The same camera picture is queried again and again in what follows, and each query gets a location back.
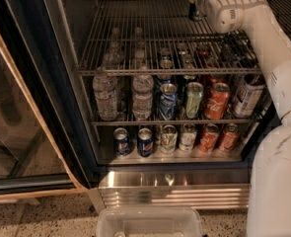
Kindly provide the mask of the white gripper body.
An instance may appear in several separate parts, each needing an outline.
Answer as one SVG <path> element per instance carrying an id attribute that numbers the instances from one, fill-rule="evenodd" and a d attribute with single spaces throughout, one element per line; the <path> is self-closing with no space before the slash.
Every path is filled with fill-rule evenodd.
<path id="1" fill-rule="evenodd" d="M 245 30 L 268 18 L 266 0 L 195 0 L 195 4 L 212 29 L 220 34 Z"/>

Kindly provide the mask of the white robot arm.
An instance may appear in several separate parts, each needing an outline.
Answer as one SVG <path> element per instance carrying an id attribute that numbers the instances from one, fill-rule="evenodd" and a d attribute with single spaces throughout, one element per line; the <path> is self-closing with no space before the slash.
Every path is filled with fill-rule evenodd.
<path id="1" fill-rule="evenodd" d="M 266 0 L 189 0 L 220 34 L 244 31 L 281 125 L 257 148 L 247 237 L 291 237 L 291 40 Z"/>

